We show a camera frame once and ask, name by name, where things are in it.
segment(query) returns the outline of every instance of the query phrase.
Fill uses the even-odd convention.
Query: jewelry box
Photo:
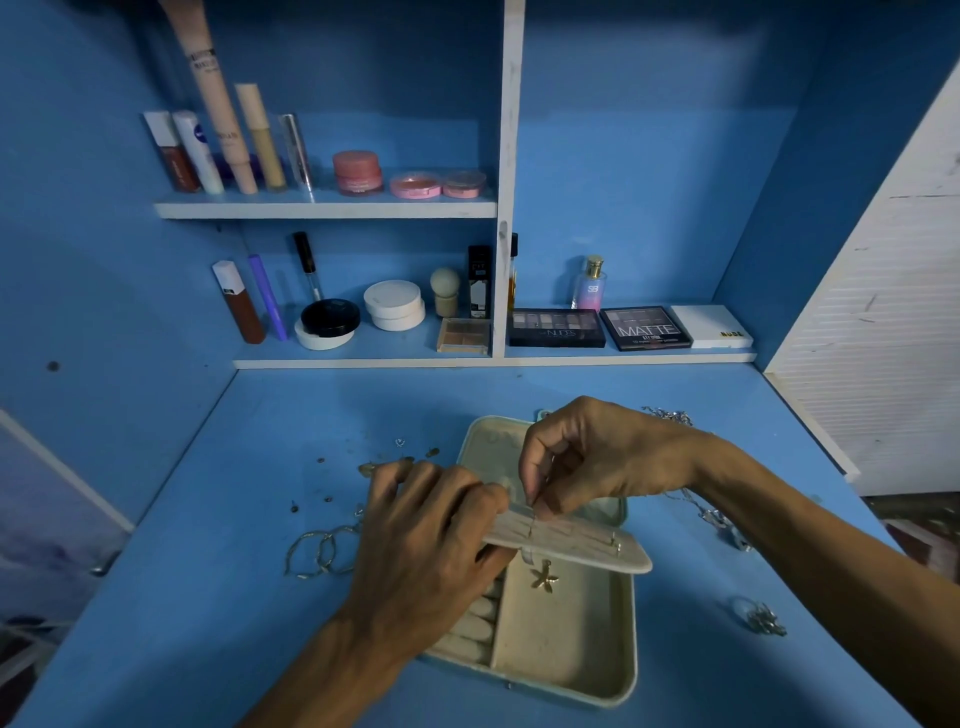
[[[485,541],[521,551],[427,654],[612,708],[636,686],[633,574],[652,565],[618,528],[623,498],[599,498],[569,518],[533,519],[517,474],[530,424],[482,417],[467,432],[457,462],[511,497]]]

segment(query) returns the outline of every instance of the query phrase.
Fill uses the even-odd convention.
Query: jewelry box tray
[[[525,503],[517,464],[530,424],[481,417],[470,425],[457,462],[484,482],[503,485],[511,502]],[[574,515],[619,526],[627,505],[623,498],[599,498]],[[533,565],[523,556],[532,556]],[[426,654],[518,685],[615,707],[636,686],[633,576],[523,549]]]

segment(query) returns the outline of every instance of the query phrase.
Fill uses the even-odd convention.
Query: left hand
[[[356,638],[395,667],[432,646],[514,558],[482,541],[509,502],[459,466],[379,466],[340,613]]]

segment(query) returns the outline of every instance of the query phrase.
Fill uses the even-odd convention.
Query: purple pen
[[[253,279],[256,280],[256,287],[260,289],[260,297],[263,304],[267,306],[267,313],[270,314],[270,320],[274,322],[276,338],[280,341],[287,340],[287,329],[283,326],[283,319],[280,318],[280,309],[276,305],[274,290],[270,287],[270,279],[267,278],[267,270],[263,267],[263,261],[259,255],[250,256],[250,267],[253,270]]]

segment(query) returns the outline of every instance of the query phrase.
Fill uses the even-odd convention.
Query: blue desk
[[[346,577],[281,572],[302,531],[352,522],[368,484],[359,464],[431,448],[450,464],[475,418],[533,419],[584,393],[684,409],[887,540],[748,364],[240,372],[15,724],[232,725],[347,592]],[[759,555],[727,546],[688,503],[634,499],[627,527],[654,570],[636,580],[640,677],[621,708],[555,702],[415,661],[360,725],[916,725]],[[765,601],[789,635],[748,631],[731,612],[738,597]]]

